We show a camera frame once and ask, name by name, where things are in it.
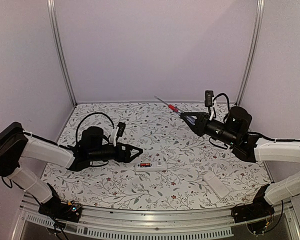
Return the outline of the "red blue screwdriver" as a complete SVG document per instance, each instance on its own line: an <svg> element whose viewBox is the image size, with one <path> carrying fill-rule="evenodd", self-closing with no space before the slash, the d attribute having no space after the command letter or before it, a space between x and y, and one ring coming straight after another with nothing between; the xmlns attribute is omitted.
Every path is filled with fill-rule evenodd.
<svg viewBox="0 0 300 240"><path fill-rule="evenodd" d="M182 110L180 110L179 108L177 108L176 106L172 105L172 104L169 104L167 102L165 102L164 100L160 99L158 96L154 96L154 98L158 101L160 101L161 103L165 104L166 106L168 106L168 108L170 110L172 110L174 113L176 113L179 117L181 115L181 113L183 112Z"/></svg>

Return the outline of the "small white remote control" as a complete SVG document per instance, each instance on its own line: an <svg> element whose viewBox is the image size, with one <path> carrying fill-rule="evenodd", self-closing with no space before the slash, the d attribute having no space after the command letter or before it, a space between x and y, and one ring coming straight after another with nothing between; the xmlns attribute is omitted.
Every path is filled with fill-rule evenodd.
<svg viewBox="0 0 300 240"><path fill-rule="evenodd" d="M140 163L151 163L151 167L139 167ZM167 164L163 161L139 162L134 166L136 172L160 172L168 169Z"/></svg>

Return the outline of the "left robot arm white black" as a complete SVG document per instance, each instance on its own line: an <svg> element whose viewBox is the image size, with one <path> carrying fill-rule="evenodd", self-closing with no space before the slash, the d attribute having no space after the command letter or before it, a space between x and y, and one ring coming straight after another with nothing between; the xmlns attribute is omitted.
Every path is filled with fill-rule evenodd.
<svg viewBox="0 0 300 240"><path fill-rule="evenodd" d="M143 153L143 149L118 142L125 130L120 122L105 136L102 128L88 127L74 146L59 145L26 132L19 122L13 122L0 133L0 177L8 178L33 195L53 216L64 213L64 205L53 189L28 168L21 166L22 158L35 159L58 165L72 172L102 167L110 160L130 163Z"/></svg>

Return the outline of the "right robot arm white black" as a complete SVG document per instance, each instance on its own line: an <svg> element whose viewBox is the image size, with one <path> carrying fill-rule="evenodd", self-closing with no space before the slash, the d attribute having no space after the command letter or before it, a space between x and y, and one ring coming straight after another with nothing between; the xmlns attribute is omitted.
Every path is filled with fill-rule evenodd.
<svg viewBox="0 0 300 240"><path fill-rule="evenodd" d="M242 107L230 108L225 122L215 120L206 112L181 112L180 118L199 137L229 145L232 154L247 163L279 161L300 164L300 139L269 138L250 132L252 116ZM284 180L262 186L249 206L252 218L259 218L272 206L300 194L300 171Z"/></svg>

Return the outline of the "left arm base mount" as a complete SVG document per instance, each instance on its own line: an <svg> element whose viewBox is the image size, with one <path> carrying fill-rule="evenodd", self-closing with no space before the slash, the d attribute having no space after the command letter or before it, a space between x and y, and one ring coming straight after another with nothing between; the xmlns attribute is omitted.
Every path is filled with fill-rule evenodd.
<svg viewBox="0 0 300 240"><path fill-rule="evenodd" d="M52 198L46 203L41 203L38 212L52 219L78 223L82 214L82 205L74 201L62 202Z"/></svg>

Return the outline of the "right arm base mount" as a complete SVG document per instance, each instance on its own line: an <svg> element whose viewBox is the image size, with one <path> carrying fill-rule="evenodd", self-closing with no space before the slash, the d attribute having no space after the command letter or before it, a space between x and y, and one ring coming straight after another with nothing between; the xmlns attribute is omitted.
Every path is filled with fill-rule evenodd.
<svg viewBox="0 0 300 240"><path fill-rule="evenodd" d="M246 222L248 231L253 235L263 235L274 219L274 207L265 201L249 204L239 203L231 209L235 223Z"/></svg>

